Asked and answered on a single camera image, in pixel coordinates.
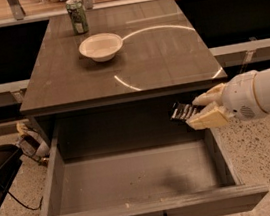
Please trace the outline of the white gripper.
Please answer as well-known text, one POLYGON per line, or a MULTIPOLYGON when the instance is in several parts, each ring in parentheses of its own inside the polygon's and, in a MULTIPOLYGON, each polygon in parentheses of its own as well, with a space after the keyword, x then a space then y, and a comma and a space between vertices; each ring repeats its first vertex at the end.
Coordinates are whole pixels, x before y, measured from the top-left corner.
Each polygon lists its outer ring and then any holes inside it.
POLYGON ((194 130, 201 130, 224 126, 234 116, 244 121, 266 117, 255 96, 256 74, 255 70, 238 74, 227 84, 219 83, 198 95, 192 104, 206 107, 187 118, 186 124, 194 130))

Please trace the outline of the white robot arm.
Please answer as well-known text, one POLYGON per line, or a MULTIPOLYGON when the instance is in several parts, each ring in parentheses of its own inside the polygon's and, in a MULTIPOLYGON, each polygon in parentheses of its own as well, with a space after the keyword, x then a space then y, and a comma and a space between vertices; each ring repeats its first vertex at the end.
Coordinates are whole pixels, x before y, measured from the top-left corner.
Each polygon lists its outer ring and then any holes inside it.
POLYGON ((199 95, 192 104, 204 106, 186 120, 196 130, 221 127, 234 117, 244 121, 266 117, 270 113, 270 69, 238 74, 199 95))

